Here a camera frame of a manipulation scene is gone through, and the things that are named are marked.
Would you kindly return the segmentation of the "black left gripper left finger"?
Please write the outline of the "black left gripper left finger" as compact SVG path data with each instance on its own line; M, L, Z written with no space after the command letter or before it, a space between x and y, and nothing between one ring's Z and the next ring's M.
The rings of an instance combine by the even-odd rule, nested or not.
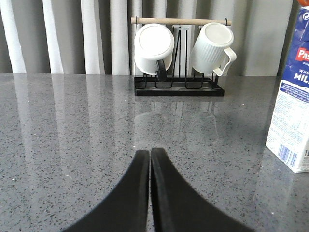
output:
M138 150L107 197L66 232L144 232L149 199L150 153Z

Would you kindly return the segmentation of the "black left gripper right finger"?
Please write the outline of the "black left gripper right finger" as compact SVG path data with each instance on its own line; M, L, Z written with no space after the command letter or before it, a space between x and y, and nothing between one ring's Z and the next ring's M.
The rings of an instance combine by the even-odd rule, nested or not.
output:
M151 201L157 232L250 232L200 196L163 148L151 150Z

